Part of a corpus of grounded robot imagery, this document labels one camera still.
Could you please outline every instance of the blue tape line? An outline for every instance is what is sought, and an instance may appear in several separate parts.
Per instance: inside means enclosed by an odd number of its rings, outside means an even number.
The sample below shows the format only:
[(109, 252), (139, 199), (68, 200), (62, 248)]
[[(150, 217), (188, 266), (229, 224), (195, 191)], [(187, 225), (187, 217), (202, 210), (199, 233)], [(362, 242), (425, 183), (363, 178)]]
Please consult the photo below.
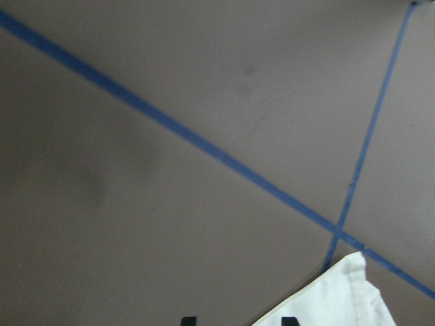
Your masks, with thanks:
[(362, 148), (361, 148), (361, 152), (360, 152), (360, 156), (358, 158), (356, 167), (355, 167), (355, 171), (353, 173), (353, 177), (352, 177), (352, 182), (349, 186), (349, 189), (347, 191), (347, 196), (340, 214), (340, 219), (338, 221), (337, 224), (337, 229), (336, 232), (334, 234), (334, 236), (332, 237), (332, 241), (328, 250), (328, 253), (326, 254), (326, 258), (325, 258), (325, 262), (324, 265), (321, 269), (321, 272), (325, 272), (331, 264), (332, 261), (332, 256), (334, 256), (334, 252), (335, 249), (337, 247), (338, 244), (338, 232), (342, 230), (345, 222), (346, 222), (346, 218), (347, 215), (349, 214), (349, 209), (353, 200), (353, 196), (355, 195), (355, 189), (356, 186), (358, 184), (358, 181), (360, 180), (360, 175), (361, 175), (361, 170), (362, 167), (364, 165), (364, 162), (366, 160), (366, 156), (367, 156), (367, 151), (368, 151), (368, 147), (370, 145), (370, 142), (373, 138), (373, 133), (375, 132), (375, 127), (376, 127), (376, 123), (379, 117), (379, 112), (381, 111), (382, 105), (384, 103), (385, 100), (385, 95), (387, 93), (387, 89), (389, 86), (389, 83), (391, 81), (392, 78), (392, 74), (394, 71), (394, 66), (396, 64), (399, 52), (400, 52), (400, 47), (402, 46), (403, 43), (403, 39), (406, 33), (406, 28), (408, 27), (409, 21), (411, 19), (411, 16), (414, 12), (415, 7), (417, 6), (417, 4), (415, 2), (412, 2), (409, 4), (408, 6), (408, 10), (406, 11), (403, 23), (402, 23), (402, 27), (400, 28), (400, 32), (399, 35), (397, 36), (397, 40), (396, 40), (396, 44), (394, 46), (393, 49), (393, 53), (391, 54), (391, 58), (389, 60), (389, 64), (388, 64), (388, 68), (387, 71), (385, 73), (385, 77), (383, 79), (382, 82), (382, 86), (381, 86), (381, 90), (379, 91), (379, 95), (378, 95), (378, 99), (376, 101), (376, 105), (375, 108), (373, 110), (373, 114), (372, 114), (372, 118), (370, 120), (370, 123), (368, 125), (368, 129), (367, 129), (367, 133), (366, 133), (366, 137), (364, 138), (364, 142), (362, 143)]
[(431, 290), (429, 287), (426, 287), (422, 282), (418, 281), (416, 278), (413, 278), (404, 270), (401, 270), (398, 266), (394, 265), (392, 262), (379, 255), (376, 251), (370, 248), (366, 248), (364, 246), (364, 243), (362, 243), (358, 239), (354, 238), (353, 236), (344, 231), (340, 231), (338, 233), (338, 237), (347, 244), (351, 245), (353, 248), (361, 251), (363, 254), (377, 262), (379, 265), (399, 276), (402, 280), (405, 280), (407, 283), (414, 286), (416, 289), (420, 290), (421, 292), (435, 300), (435, 291)]
[[(128, 91), (126, 88), (123, 88), (116, 82), (112, 81), (110, 78), (104, 76), (102, 73), (99, 73), (90, 65), (87, 65), (85, 62), (74, 57), (72, 54), (68, 53), (58, 45), (52, 43), (45, 37), (31, 30), (23, 23), (15, 20), (1, 9), (0, 9), (0, 26), (2, 26), (5, 30), (9, 31), (15, 36), (19, 37), (21, 40), (26, 41), (27, 43), (35, 46), (42, 52), (46, 53), (48, 56), (52, 57), (54, 60), (59, 61), (65, 66), (69, 67), (71, 70), (75, 71), (82, 77), (85, 77), (86, 79), (90, 80), (92, 83), (100, 86), (102, 89), (113, 94), (121, 101), (124, 101), (130, 106), (138, 109), (140, 112), (143, 112), (149, 118), (153, 119), (154, 121), (158, 122), (162, 126), (173, 131), (175, 134), (178, 134), (180, 137), (189, 141), (191, 144), (207, 152), (210, 156), (214, 157), (216, 160), (219, 160), (223, 164), (227, 165), (235, 172), (244, 176), (246, 179), (250, 180), (252, 183), (256, 184), (258, 187), (262, 188), (264, 191), (268, 192), (276, 199), (292, 207), (294, 210), (298, 211), (305, 217), (309, 218), (311, 221), (314, 221), (321, 227), (325, 228), (327, 231), (332, 233), (336, 232), (340, 239), (347, 242), (357, 250), (362, 252), (370, 250), (370, 249), (366, 249), (362, 242), (360, 242), (358, 239), (354, 238), (353, 236), (349, 235), (348, 233), (343, 231), (337, 232), (336, 227), (333, 223), (329, 222), (320, 214), (316, 213), (314, 210), (310, 209), (303, 203), (299, 202), (291, 195), (283, 192), (278, 187), (273, 185), (270, 181), (266, 180), (265, 178), (255, 173), (253, 170), (249, 169), (246, 165), (235, 160), (227, 153), (225, 153), (215, 145), (211, 144), (209, 141), (197, 135), (189, 128), (186, 128), (185, 126), (181, 125), (179, 122), (169, 117), (165, 113), (151, 106), (146, 101), (139, 98), (137, 95)], [(376, 254), (374, 251), (369, 251), (368, 255), (372, 255), (371, 257), (375, 261), (379, 262), (381, 265), (385, 266), (393, 273), (402, 277), (406, 282), (412, 284), (414, 287), (420, 289), (422, 292), (428, 294), (430, 297), (435, 299), (435, 293), (432, 290), (427, 288), (425, 285), (421, 284), (419, 281), (415, 280), (412, 276), (404, 273), (403, 271), (395, 267), (395, 265), (389, 263), (386, 259)]]

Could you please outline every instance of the white bag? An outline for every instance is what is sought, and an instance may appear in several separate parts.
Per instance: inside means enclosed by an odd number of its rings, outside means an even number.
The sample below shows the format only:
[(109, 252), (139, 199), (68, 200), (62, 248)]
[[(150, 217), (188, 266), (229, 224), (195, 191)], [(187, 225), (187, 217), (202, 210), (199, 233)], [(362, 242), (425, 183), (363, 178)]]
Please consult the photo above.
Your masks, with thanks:
[(366, 260), (346, 256), (252, 326), (280, 326), (296, 317), (300, 326), (396, 326), (379, 290), (366, 280)]

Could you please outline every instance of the white cloth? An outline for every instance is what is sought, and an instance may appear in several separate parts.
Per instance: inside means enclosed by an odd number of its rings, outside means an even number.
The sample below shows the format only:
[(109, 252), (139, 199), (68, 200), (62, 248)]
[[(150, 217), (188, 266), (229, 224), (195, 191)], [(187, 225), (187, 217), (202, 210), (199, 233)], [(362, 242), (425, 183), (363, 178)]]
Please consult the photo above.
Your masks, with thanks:
[(300, 326), (396, 326), (379, 290), (366, 280), (366, 260), (346, 256), (252, 326), (280, 326), (296, 317)]

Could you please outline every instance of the gray floor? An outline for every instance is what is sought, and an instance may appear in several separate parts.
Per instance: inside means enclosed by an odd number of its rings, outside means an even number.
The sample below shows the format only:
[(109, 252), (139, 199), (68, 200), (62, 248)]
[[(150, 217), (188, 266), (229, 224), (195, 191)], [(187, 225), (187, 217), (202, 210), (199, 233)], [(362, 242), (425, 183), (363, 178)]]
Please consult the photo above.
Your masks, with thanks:
[[(1, 1), (334, 223), (407, 6)], [(426, 3), (345, 224), (431, 289), (433, 35)], [(249, 325), (319, 273), (330, 233), (3, 29), (0, 43), (0, 323)], [(368, 278), (398, 325), (433, 325), (434, 300), (370, 260)]]

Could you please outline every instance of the blue tape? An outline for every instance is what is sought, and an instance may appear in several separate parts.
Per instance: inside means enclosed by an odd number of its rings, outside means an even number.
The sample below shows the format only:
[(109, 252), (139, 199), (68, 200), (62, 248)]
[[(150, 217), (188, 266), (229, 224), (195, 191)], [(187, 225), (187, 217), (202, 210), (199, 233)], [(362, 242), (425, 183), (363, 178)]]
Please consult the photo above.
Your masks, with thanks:
[(405, 14), (405, 17), (404, 17), (404, 20), (402, 23), (402, 27), (400, 28), (399, 35), (397, 36), (396, 44), (394, 46), (393, 53), (391, 54), (391, 58), (389, 60), (388, 68), (387, 68), (387, 71), (385, 73), (385, 77), (384, 77), (383, 82), (382, 82), (381, 90), (379, 91), (378, 99), (376, 101), (376, 105), (375, 105), (375, 108), (373, 110), (372, 118), (371, 118), (370, 123), (368, 125), (366, 137), (364, 138), (364, 142), (362, 143), (360, 156), (358, 158), (358, 161), (357, 161), (357, 164), (355, 167), (355, 171), (353, 173), (352, 182), (349, 186), (349, 189), (347, 190), (347, 195), (346, 195), (345, 203), (343, 205), (343, 208), (342, 208), (342, 211), (340, 214), (340, 219), (338, 220), (335, 234), (332, 237), (331, 244), (330, 244), (329, 249), (328, 249), (328, 253), (326, 254), (324, 265), (321, 269), (322, 273), (325, 272), (331, 265), (332, 257), (334, 256), (334, 252), (335, 252), (335, 249), (336, 249), (337, 244), (338, 244), (338, 233), (343, 229), (343, 226), (346, 222), (347, 215), (349, 214), (349, 209), (350, 209), (350, 206), (351, 206), (351, 203), (353, 200), (353, 196), (355, 195), (355, 189), (356, 189), (356, 186), (358, 184), (358, 181), (360, 180), (361, 170), (362, 170), (362, 167), (363, 167), (364, 162), (366, 160), (368, 147), (369, 147), (370, 142), (373, 138), (373, 133), (375, 132), (375, 127), (376, 127), (376, 123), (377, 123), (377, 120), (379, 117), (379, 112), (381, 111), (382, 105), (383, 105), (384, 100), (385, 100), (385, 95), (387, 93), (387, 89), (388, 89), (389, 83), (390, 83), (392, 75), (393, 75), (394, 66), (396, 64), (396, 61), (397, 61), (397, 58), (398, 58), (398, 55), (400, 52), (400, 47), (402, 46), (402, 43), (403, 43), (406, 29), (408, 27), (409, 21), (411, 19), (411, 16), (412, 16), (416, 6), (417, 6), (417, 4), (415, 2), (410, 3), (410, 5), (408, 6), (408, 10), (406, 11), (406, 14)]
[(392, 262), (386, 260), (384, 257), (379, 255), (372, 249), (365, 248), (362, 252), (363, 254), (369, 256), (371, 259), (375, 260), (378, 264), (387, 268), (390, 272), (393, 272), (395, 275), (399, 276), (402, 280), (405, 280), (406, 282), (414, 286), (416, 289), (420, 290), (421, 292), (423, 292), (424, 294), (428, 295), (429, 297), (435, 300), (435, 291), (426, 287), (423, 283), (419, 282), (411, 275), (401, 270), (398, 266), (394, 265)]
[(210, 156), (214, 157), (216, 160), (219, 160), (227, 167), (231, 168), (233, 171), (239, 173), (246, 179), (250, 180), (252, 183), (256, 184), (258, 187), (260, 187), (261, 189), (263, 189), (264, 191), (266, 191), (276, 199), (292, 207), (295, 211), (298, 211), (299, 213), (309, 218), (311, 221), (315, 222), (316, 224), (320, 225), (327, 231), (338, 234), (338, 237), (340, 239), (347, 242), (357, 250), (362, 252), (368, 252), (367, 255), (371, 255), (371, 257), (375, 261), (385, 266), (387, 269), (391, 270), (393, 273), (397, 274), (398, 276), (402, 277), (406, 282), (412, 284), (414, 287), (426, 293), (428, 296), (435, 299), (435, 293), (431, 289), (421, 284), (418, 280), (414, 279), (412, 276), (404, 273), (399, 268), (395, 267), (395, 265), (389, 263), (386, 259), (382, 258), (374, 251), (371, 251), (370, 249), (366, 249), (364, 244), (360, 242), (358, 239), (347, 234), (346, 232), (337, 230), (336, 226), (333, 223), (329, 222), (327, 219), (325, 219), (320, 214), (316, 213), (314, 210), (310, 209), (308, 206), (295, 199), (293, 196), (280, 190), (270, 181), (266, 180), (265, 178), (261, 177), (259, 174), (255, 173), (246, 165), (242, 164), (235, 158), (229, 156), (220, 148), (216, 147), (215, 145), (213, 145), (203, 137), (191, 131), (189, 128), (183, 126), (182, 124), (180, 124), (173, 118), (169, 117), (159, 109), (151, 106), (149, 103), (139, 98), (134, 93), (130, 92), (126, 88), (123, 88), (122, 86), (120, 86), (119, 84), (117, 84), (116, 82), (114, 82), (113, 80), (105, 76), (104, 74), (92, 68), (90, 65), (87, 65), (85, 62), (74, 57), (72, 54), (68, 53), (66, 50), (62, 49), (55, 43), (39, 35), (29, 27), (25, 26), (23, 23), (12, 18), (10, 15), (6, 14), (1, 9), (0, 9), (0, 26), (2, 26), (5, 30), (9, 31), (11, 34), (14, 34), (21, 40), (31, 44), (32, 46), (35, 46), (37, 49), (39, 49), (43, 53), (46, 53), (54, 60), (69, 67), (71, 70), (75, 71), (82, 77), (90, 80), (92, 83), (100, 86), (102, 89), (113, 94), (121, 101), (124, 101), (128, 105), (138, 109), (140, 112), (144, 113), (149, 118), (153, 119), (155, 122), (173, 131), (175, 134), (178, 134), (180, 137), (184, 138), (194, 146), (198, 147), (199, 149), (202, 149)]

